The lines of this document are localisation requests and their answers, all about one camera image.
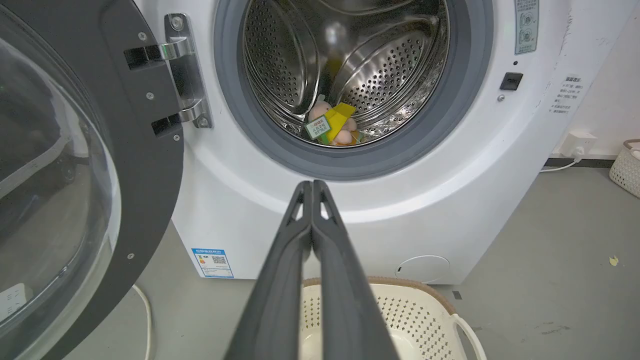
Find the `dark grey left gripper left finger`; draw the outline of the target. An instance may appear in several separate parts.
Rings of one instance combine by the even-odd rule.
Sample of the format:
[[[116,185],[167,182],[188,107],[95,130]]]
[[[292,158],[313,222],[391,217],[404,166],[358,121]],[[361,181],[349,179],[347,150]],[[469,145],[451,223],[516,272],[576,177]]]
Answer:
[[[299,360],[304,262],[310,255],[313,185],[295,187],[224,360]]]

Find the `chrome door hinge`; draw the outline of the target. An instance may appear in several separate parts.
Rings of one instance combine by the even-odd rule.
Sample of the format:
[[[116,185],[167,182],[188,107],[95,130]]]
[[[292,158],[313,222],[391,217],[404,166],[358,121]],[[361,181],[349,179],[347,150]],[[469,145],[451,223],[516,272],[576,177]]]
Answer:
[[[192,123],[198,129],[213,129],[210,103],[187,14],[166,14],[164,34],[165,42],[158,44],[158,50],[160,58],[170,68],[176,88],[179,121]]]

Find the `white front-load washing machine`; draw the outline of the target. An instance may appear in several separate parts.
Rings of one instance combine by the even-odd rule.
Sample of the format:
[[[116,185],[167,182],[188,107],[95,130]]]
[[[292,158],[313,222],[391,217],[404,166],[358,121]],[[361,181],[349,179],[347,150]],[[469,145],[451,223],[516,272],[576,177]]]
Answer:
[[[256,280],[299,182],[327,183],[370,276],[461,283],[572,122],[640,0],[539,0],[515,54],[514,0],[135,0],[165,41],[188,16],[214,123],[183,125],[173,225]],[[321,145],[313,105],[359,142]]]

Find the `white perforated laundry basket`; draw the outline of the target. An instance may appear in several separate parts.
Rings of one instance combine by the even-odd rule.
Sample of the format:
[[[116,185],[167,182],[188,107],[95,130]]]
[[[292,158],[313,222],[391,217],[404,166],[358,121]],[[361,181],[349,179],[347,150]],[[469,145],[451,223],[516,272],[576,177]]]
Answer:
[[[471,326],[451,303],[417,281],[370,276],[375,302],[400,360],[469,360],[464,333],[476,360],[488,360]],[[322,280],[302,283],[299,360],[322,360]]]

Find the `small white woven basket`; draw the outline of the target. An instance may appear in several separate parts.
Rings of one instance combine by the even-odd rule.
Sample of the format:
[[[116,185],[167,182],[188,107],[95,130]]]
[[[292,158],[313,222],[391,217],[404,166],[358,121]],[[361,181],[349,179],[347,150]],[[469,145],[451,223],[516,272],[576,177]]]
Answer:
[[[640,199],[640,138],[622,143],[622,148],[610,167],[609,178]]]

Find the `pink and yellow plush toy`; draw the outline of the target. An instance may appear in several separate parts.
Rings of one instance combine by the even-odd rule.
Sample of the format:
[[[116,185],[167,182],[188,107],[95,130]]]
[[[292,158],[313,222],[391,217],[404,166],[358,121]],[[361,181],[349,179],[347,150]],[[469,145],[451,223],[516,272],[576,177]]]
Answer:
[[[304,130],[311,141],[326,146],[354,146],[361,138],[354,114],[356,107],[343,102],[331,106],[318,100],[308,112]]]

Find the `blue energy label sticker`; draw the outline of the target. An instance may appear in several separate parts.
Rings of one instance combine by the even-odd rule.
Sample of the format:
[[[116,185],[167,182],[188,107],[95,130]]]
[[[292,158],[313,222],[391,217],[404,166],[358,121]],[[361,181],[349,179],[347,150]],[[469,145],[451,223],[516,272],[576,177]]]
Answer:
[[[191,251],[204,278],[227,280],[234,278],[224,249],[192,248]]]

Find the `dark grey washer door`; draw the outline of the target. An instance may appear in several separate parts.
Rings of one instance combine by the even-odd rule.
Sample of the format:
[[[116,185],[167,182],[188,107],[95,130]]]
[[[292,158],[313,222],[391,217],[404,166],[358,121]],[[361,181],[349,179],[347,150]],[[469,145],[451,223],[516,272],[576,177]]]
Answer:
[[[178,199],[178,91],[135,0],[0,0],[0,360],[61,360],[142,274]]]

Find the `white wall plug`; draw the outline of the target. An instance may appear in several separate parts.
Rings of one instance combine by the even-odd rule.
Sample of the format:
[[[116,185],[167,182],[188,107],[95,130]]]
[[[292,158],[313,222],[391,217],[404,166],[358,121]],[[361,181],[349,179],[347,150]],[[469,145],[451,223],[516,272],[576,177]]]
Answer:
[[[574,161],[580,162],[585,155],[590,153],[597,141],[598,137],[588,131],[572,130],[567,133],[560,144],[558,153],[563,157],[573,158]]]

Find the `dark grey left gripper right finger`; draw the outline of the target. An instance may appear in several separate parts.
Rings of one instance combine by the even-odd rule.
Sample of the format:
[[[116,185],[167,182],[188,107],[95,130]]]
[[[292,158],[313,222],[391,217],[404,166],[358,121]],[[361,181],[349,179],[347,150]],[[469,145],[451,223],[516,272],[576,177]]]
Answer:
[[[311,241],[321,264],[323,360],[400,360],[329,186],[314,180]]]

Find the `pale warning sticker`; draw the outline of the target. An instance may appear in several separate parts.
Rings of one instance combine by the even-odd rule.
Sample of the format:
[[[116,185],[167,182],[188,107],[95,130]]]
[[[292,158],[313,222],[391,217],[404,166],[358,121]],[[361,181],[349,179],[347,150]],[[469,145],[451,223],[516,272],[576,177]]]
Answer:
[[[514,0],[515,55],[537,50],[539,5],[540,0]]]

